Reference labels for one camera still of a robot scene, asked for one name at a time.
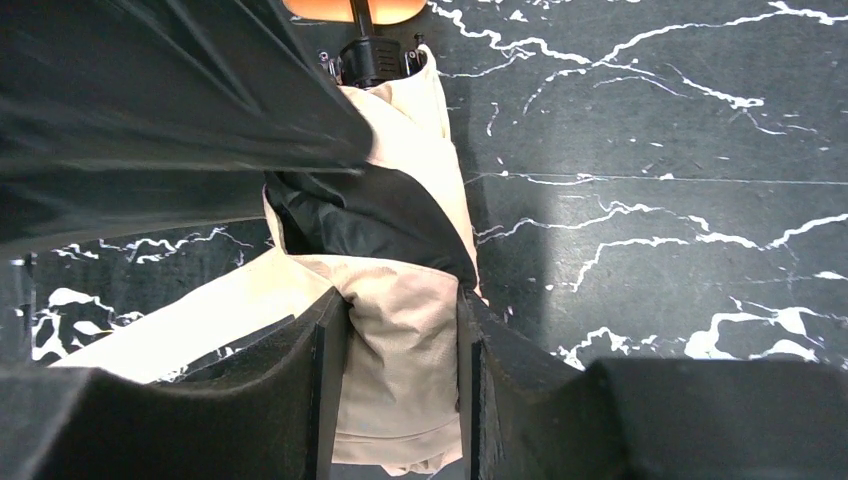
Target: folded umbrella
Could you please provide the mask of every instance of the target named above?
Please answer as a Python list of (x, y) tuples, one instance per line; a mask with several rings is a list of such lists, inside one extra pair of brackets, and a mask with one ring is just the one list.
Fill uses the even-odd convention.
[(399, 475), (458, 459), (456, 302), (458, 290), (477, 288), (476, 252), (426, 53), (415, 76), (342, 89), (375, 133), (363, 174), (267, 175), (271, 251), (52, 366), (142, 383), (191, 375), (186, 365), (334, 289), (351, 304), (354, 334), (333, 460)]
[(259, 172), (352, 171), (368, 124), (279, 0), (4, 2), (0, 258), (255, 218)]

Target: floor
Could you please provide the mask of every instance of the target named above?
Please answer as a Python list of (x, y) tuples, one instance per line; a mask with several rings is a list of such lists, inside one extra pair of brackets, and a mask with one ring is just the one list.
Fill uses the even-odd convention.
[[(316, 51), (351, 35), (294, 21)], [(483, 292), (510, 325), (578, 368), (848, 371), (844, 2), (440, 0), (384, 33), (417, 31), (444, 75)], [(246, 222), (39, 254), (34, 358), (178, 299), (267, 237)]]

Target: black umbrella canopy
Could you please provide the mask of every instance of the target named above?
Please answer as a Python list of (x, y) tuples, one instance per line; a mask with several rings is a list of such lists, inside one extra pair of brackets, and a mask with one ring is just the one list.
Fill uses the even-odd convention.
[(367, 122), (304, 53), (280, 0), (2, 9), (5, 256), (258, 216), (257, 171), (358, 170), (371, 149)]

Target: beige fabric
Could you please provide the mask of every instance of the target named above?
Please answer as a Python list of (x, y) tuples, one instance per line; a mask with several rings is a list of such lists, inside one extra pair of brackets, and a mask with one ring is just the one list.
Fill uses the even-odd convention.
[[(427, 65), (413, 77), (367, 92), (343, 91), (374, 131), (369, 162), (402, 170), (427, 189), (460, 234), (476, 270), (444, 92), (434, 57), (426, 53)], [(272, 229), (277, 224), (269, 219)], [(459, 459), (457, 279), (389, 260), (295, 258), (353, 304), (356, 335), (342, 383), (333, 461), (379, 464), (402, 475), (432, 473)]]
[[(369, 162), (421, 183), (459, 232), (476, 268), (444, 93), (434, 57), (426, 53), (429, 62), (414, 77), (367, 92), (343, 91), (375, 132)], [(149, 382), (286, 314), (302, 313), (335, 287), (352, 304), (355, 333), (333, 461), (378, 464), (401, 475), (435, 472), (460, 458), (457, 279), (391, 260), (289, 256), (267, 201), (265, 212), (276, 245), (271, 251), (54, 366), (100, 366)]]
[(287, 315), (299, 316), (331, 288), (271, 250), (50, 366), (100, 367), (150, 383)]

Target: orange object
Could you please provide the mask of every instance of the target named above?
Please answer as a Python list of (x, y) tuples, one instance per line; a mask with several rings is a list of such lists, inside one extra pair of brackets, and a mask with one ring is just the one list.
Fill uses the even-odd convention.
[[(427, 0), (369, 0), (375, 25), (394, 25), (414, 17)], [(283, 0), (298, 17), (326, 22), (353, 22), (350, 0)]]

